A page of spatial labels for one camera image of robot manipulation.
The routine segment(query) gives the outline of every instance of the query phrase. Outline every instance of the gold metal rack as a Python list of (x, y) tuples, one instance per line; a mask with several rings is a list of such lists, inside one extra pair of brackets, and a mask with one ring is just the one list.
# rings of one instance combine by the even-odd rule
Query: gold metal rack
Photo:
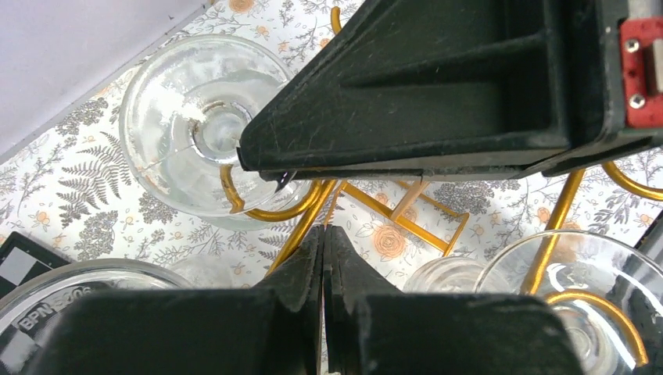
[[(239, 196), (237, 189), (235, 188), (235, 184), (232, 182), (231, 170), (232, 165), (221, 166), (221, 187), (224, 189), (224, 193), (228, 198), (228, 201), (230, 201), (232, 204), (230, 213), (240, 213), (244, 209), (244, 200)], [(247, 212), (244, 212), (244, 214), (252, 219), (267, 221), (270, 223), (290, 220), (293, 217), (297, 217), (299, 214), (308, 210), (315, 202), (322, 198), (322, 186), (323, 184), (320, 181), (312, 181), (309, 191), (306, 193), (306, 195), (304, 195), (302, 201), (298, 202), (296, 205), (289, 209), (277, 212), (264, 211), (262, 209), (251, 209)]]
[[(338, 7), (334, 7), (331, 10), (331, 28), (334, 31), (334, 34), (337, 34), (341, 30), (340, 8)], [(602, 165), (602, 167), (605, 170), (605, 173), (617, 185), (627, 190), (628, 192), (643, 198), (649, 198), (656, 201), (663, 201), (663, 189), (648, 187), (639, 184), (634, 180), (631, 180), (621, 170), (619, 170), (619, 168), (616, 166), (614, 162), (606, 162), (605, 164)], [(553, 212), (550, 215), (550, 219), (546, 226), (546, 230), (558, 230), (564, 224), (566, 216), (568, 214), (569, 209), (571, 208), (573, 199), (576, 193), (578, 192), (584, 174), (585, 170), (582, 169), (582, 170), (576, 170), (568, 175), (564, 187), (562, 188), (562, 191), (560, 193), (560, 197), (557, 201), (557, 204), (555, 205)], [(303, 199), (301, 204), (296, 208), (286, 210), (287, 214), (286, 212), (277, 212), (276, 214), (265, 215), (264, 212), (256, 210), (249, 211), (252, 213), (251, 215), (253, 215), (253, 216), (250, 215), (251, 217), (263, 221), (272, 221), (272, 220), (278, 221), (277, 219), (281, 219), (282, 217), (287, 217), (289, 219), (305, 211), (305, 213), (302, 216), (302, 219), (299, 221), (295, 230), (291, 233), (285, 245), (278, 253), (276, 260), (271, 265), (271, 268), (267, 271), (267, 274), (269, 274), (279, 265), (281, 265), (299, 247), (301, 241), (304, 238), (304, 235), (310, 229), (315, 218), (321, 211), (324, 202), (327, 201), (328, 196), (334, 190), (336, 182), (337, 181), (335, 180), (326, 180), (325, 182), (319, 185), (312, 186), (310, 193)], [(335, 193), (333, 195), (331, 208), (327, 213), (327, 217), (324, 224), (326, 225), (332, 216), (336, 199), (338, 199), (341, 193), (346, 193), (349, 196), (355, 198), (357, 201), (366, 205), (369, 209), (375, 211), (376, 213), (379, 213), (380, 215), (384, 216), (387, 219), (391, 219), (395, 224), (401, 226), (403, 229), (409, 231), (410, 233), (418, 236), (423, 241), (426, 241), (433, 247), (443, 252), (445, 256), (449, 255), (453, 248), (453, 245), (455, 244), (458, 236), (460, 235), (461, 231), (463, 230), (465, 224), (469, 219), (469, 213), (459, 214), (457, 212), (453, 212), (447, 207), (439, 204), (434, 199), (428, 197), (427, 195), (424, 195), (423, 190), (428, 185), (428, 183), (424, 181), (418, 181), (413, 184), (398, 182), (397, 184), (402, 188), (406, 188), (408, 190), (405, 196), (403, 197), (403, 199), (401, 199), (401, 201), (396, 205), (396, 207), (394, 209), (390, 209), (386, 205), (383, 205), (376, 199), (372, 198), (370, 195), (367, 195), (357, 187), (350, 184), (347, 180), (341, 181), (340, 185), (336, 188)], [(228, 196), (231, 196), (232, 190), (227, 190), (226, 194)], [(440, 238), (436, 237), (430, 232), (424, 230), (423, 228), (419, 227), (418, 225), (416, 225), (415, 223), (411, 222), (410, 220), (408, 220), (407, 218), (401, 215), (417, 198), (421, 198), (426, 202), (433, 204), (435, 207), (441, 209), (442, 211), (448, 213), (451, 216), (462, 218), (461, 224), (459, 225), (456, 233), (453, 235), (449, 243), (446, 243), (445, 241), (441, 240)], [(539, 290), (539, 286), (541, 285), (541, 282), (543, 280), (545, 269), (548, 266), (548, 263), (550, 262), (550, 258), (553, 255), (553, 251), (555, 249), (557, 241), (558, 237), (552, 236), (551, 239), (545, 240), (539, 247), (539, 251), (537, 252), (536, 257), (534, 258), (534, 262), (528, 274), (526, 275), (525, 280), (522, 283), (521, 292), (523, 294), (534, 295)], [(611, 317), (619, 325), (621, 331), (627, 338), (629, 346), (635, 352), (637, 366), (643, 366), (649, 362), (649, 359), (647, 358), (647, 353), (645, 352), (642, 338), (638, 334), (637, 329), (633, 326), (633, 323), (629, 320), (626, 314), (624, 314), (624, 312), (622, 312), (614, 304), (607, 301), (605, 298), (602, 298), (599, 295), (595, 295), (588, 291), (580, 291), (580, 290), (568, 290), (568, 291), (556, 292), (549, 294), (545, 297), (545, 301), (549, 305), (554, 305), (559, 302), (575, 301), (575, 300), (584, 301), (586, 303), (593, 305), (594, 307), (600, 309), (606, 315)]]

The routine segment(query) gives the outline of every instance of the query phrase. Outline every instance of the clear glass dish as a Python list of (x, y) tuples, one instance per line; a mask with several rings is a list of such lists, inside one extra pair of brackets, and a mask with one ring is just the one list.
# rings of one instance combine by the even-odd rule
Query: clear glass dish
[(96, 259), (35, 277), (0, 299), (0, 369), (23, 373), (68, 306), (111, 289), (192, 288), (162, 267), (128, 259)]
[[(242, 170), (236, 151), (246, 124), (291, 78), (275, 55), (239, 37), (204, 35), (168, 45), (143, 64), (120, 109), (132, 173), (162, 202), (210, 222), (296, 201), (308, 183), (293, 181), (284, 190), (291, 173), (264, 181)], [(279, 192), (286, 196), (274, 199)]]
[[(663, 335), (663, 271), (647, 257), (619, 241), (577, 230), (551, 230), (505, 248), (484, 269), (478, 293), (495, 292), (491, 276), (506, 278), (506, 293), (529, 293), (529, 273), (539, 250), (549, 248), (534, 295), (550, 303), (561, 318), (587, 374), (632, 373), (642, 352), (655, 355)], [(600, 306), (601, 300), (621, 311), (633, 325), (644, 351), (638, 351), (628, 327)]]
[[(403, 291), (408, 293), (474, 293), (476, 281), (486, 268), (484, 262), (460, 256), (434, 259), (418, 270), (405, 282)], [(494, 290), (503, 290), (506, 281), (491, 276)]]

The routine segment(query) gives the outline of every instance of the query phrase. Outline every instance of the table surface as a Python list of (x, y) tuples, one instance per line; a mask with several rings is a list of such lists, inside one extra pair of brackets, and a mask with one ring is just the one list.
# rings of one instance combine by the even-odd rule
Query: table surface
[[(342, 8), (344, 21), (359, 4), (360, 0), (220, 0), (174, 39), (233, 34), (269, 48), (298, 71), (333, 38), (331, 7)], [(161, 266), (208, 253), (231, 271), (236, 287), (255, 284), (297, 219), (266, 230), (233, 232), (171, 209), (145, 192), (131, 177), (118, 143), (117, 113), (136, 69), (0, 166), (0, 242), (16, 230), (74, 261), (129, 258)], [(618, 165), (640, 183), (663, 185), (659, 148)], [(471, 214), (453, 255), (487, 261), (506, 245), (543, 230), (563, 183), (564, 177), (540, 175), (434, 183), (427, 194), (459, 213)], [(392, 182), (354, 184), (391, 207), (404, 195)], [(661, 208), (661, 203), (624, 191), (600, 167), (593, 167), (586, 172), (564, 227), (600, 232), (634, 245)], [(406, 216), (446, 240), (458, 226), (421, 201)], [(351, 197), (338, 200), (332, 222), (345, 228), (361, 256), (399, 287), (419, 266), (441, 256)]]

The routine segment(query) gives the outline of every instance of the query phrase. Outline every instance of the black and white checker card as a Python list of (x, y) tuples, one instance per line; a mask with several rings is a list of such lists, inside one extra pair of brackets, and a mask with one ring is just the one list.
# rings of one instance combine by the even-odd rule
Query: black and white checker card
[(26, 281), (67, 264), (37, 242), (12, 232), (0, 248), (0, 298)]
[(14, 326), (0, 334), (0, 348), (0, 375), (20, 374), (41, 349), (30, 335)]

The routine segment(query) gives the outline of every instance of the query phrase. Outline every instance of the glass cup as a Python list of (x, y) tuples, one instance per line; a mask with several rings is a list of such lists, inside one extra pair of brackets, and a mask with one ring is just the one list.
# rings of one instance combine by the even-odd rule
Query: glass cup
[(229, 289), (233, 287), (228, 263), (215, 255), (189, 255), (168, 266), (168, 269), (183, 277), (194, 288)]
[(237, 148), (244, 127), (291, 78), (278, 57), (239, 37), (195, 36), (164, 47), (136, 73), (120, 108), (131, 172), (162, 202), (211, 224), (268, 227), (245, 214), (292, 209), (312, 183), (291, 181), (292, 173), (264, 181), (242, 170)]
[[(532, 267), (548, 252), (547, 261)], [(663, 271), (634, 248), (608, 237), (551, 230), (505, 248), (475, 290), (533, 294), (560, 317), (587, 374), (631, 373), (661, 347)]]
[[(474, 293), (476, 281), (486, 268), (484, 262), (460, 256), (434, 259), (416, 270), (405, 282), (407, 293)], [(493, 291), (503, 290), (507, 282), (494, 273)]]

